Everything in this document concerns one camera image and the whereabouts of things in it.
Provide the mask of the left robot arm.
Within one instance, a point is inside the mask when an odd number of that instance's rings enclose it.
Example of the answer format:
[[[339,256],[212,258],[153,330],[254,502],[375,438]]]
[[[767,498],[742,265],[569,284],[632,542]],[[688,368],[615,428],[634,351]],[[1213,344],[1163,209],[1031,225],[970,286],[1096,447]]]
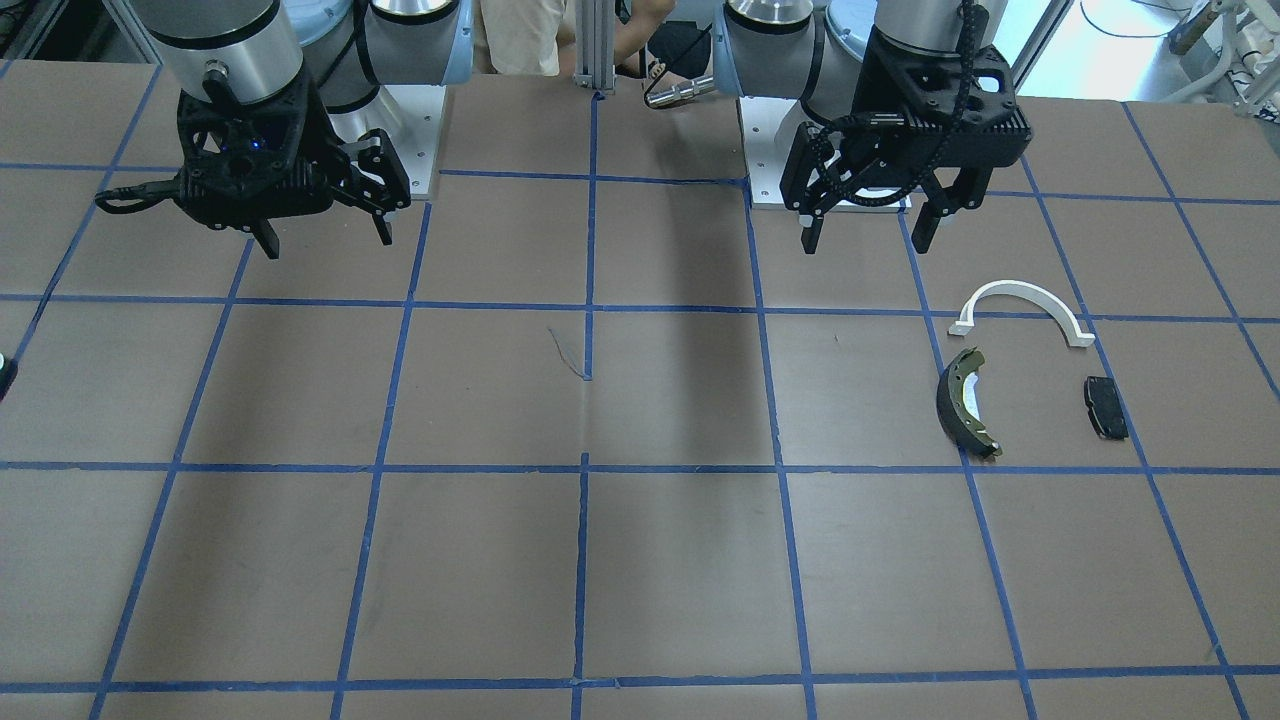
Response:
[[[755,195],[797,217],[805,252],[841,205],[895,208],[919,191],[911,231],[978,209],[997,169],[1033,140],[995,46],[1002,1],[726,1],[710,29],[718,91],[787,102],[755,132],[742,110]]]

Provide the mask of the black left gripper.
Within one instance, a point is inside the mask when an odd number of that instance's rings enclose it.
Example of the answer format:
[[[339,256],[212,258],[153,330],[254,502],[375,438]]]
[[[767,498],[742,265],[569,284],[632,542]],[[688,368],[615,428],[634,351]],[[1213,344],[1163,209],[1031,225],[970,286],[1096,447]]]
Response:
[[[870,31],[850,108],[797,127],[780,182],[785,206],[801,214],[806,255],[836,204],[876,205],[861,196],[868,188],[887,190],[890,202],[925,191],[911,229],[911,246],[925,254],[946,215],[978,208],[989,173],[1025,152],[1030,122],[984,32],[959,26],[931,47]]]

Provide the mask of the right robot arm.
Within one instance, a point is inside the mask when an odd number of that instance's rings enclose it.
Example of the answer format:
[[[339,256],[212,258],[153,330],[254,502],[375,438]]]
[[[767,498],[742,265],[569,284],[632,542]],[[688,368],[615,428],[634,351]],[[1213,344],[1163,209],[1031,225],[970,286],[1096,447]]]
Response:
[[[393,86],[461,85],[474,69],[470,1],[136,1],[180,95],[182,164],[170,179],[97,193],[123,215],[174,202],[275,259],[273,220],[335,204],[379,240],[408,208],[399,145],[413,128]]]

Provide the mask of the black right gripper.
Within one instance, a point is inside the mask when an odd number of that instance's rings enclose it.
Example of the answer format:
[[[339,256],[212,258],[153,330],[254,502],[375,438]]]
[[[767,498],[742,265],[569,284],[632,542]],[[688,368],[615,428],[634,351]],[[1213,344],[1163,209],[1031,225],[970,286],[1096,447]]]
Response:
[[[326,211],[334,202],[372,215],[383,246],[394,213],[411,202],[410,178],[384,129],[346,143],[307,68],[261,102],[223,108],[180,94],[183,164],[177,205],[205,225],[246,227],[269,260],[280,240],[269,219]]]

